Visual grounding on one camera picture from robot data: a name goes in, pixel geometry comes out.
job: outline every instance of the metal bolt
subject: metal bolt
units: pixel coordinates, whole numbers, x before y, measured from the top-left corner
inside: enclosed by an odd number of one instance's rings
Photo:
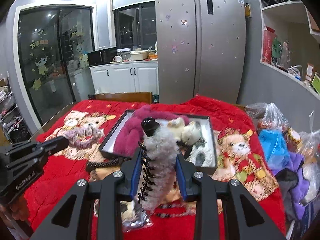
[[[87,182],[85,181],[85,179],[79,179],[78,181],[77,181],[77,185],[78,186],[84,186],[85,184],[86,184]]]
[[[200,171],[196,171],[196,172],[194,173],[194,176],[195,176],[197,179],[200,179],[200,178],[203,177],[203,173],[200,172]]]
[[[113,176],[116,177],[116,178],[120,178],[122,176],[122,174],[123,174],[122,171],[115,171],[113,173]]]
[[[238,185],[240,184],[240,181],[237,180],[237,179],[232,179],[232,180],[230,181],[230,184],[231,184],[232,186],[238,186]]]

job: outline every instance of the white cabinet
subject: white cabinet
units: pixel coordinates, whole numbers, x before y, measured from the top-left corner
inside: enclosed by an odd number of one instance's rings
[[[107,64],[91,67],[95,91],[100,93],[152,92],[159,94],[155,62]]]
[[[157,64],[134,63],[134,83],[136,92],[152,92],[159,94]]]
[[[94,90],[100,93],[110,92],[109,69],[107,65],[90,68]]]
[[[109,65],[111,93],[135,92],[132,64]]]

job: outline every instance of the refrigerator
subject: refrigerator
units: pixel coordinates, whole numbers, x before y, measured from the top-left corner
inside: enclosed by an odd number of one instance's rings
[[[159,100],[196,94],[236,103],[245,52],[243,0],[155,0]]]

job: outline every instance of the door frame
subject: door frame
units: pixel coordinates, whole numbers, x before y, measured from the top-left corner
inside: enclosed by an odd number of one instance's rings
[[[14,15],[14,22],[13,22],[13,32],[12,32],[12,40],[13,40],[13,58],[14,58],[14,66],[15,66],[15,73],[17,75],[20,91],[23,95],[23,100],[27,106],[27,109],[32,117],[33,122],[35,123],[37,129],[41,128],[41,120],[38,119],[35,110],[31,104],[29,99],[27,89],[24,85],[22,71],[20,66],[19,60],[19,50],[18,50],[18,25],[19,25],[19,17],[20,12],[33,9],[33,8],[44,8],[44,7],[51,7],[51,6],[81,6],[81,7],[88,7],[92,9],[92,29],[93,29],[93,43],[94,47],[98,48],[98,28],[97,28],[97,7],[96,4],[92,3],[79,3],[73,1],[57,1],[57,2],[50,2],[50,3],[30,3],[22,6],[18,6],[16,8],[16,12]]]

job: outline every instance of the microwave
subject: microwave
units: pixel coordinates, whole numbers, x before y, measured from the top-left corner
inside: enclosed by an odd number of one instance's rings
[[[88,53],[89,66],[99,66],[108,64],[117,56],[117,47],[96,50]]]

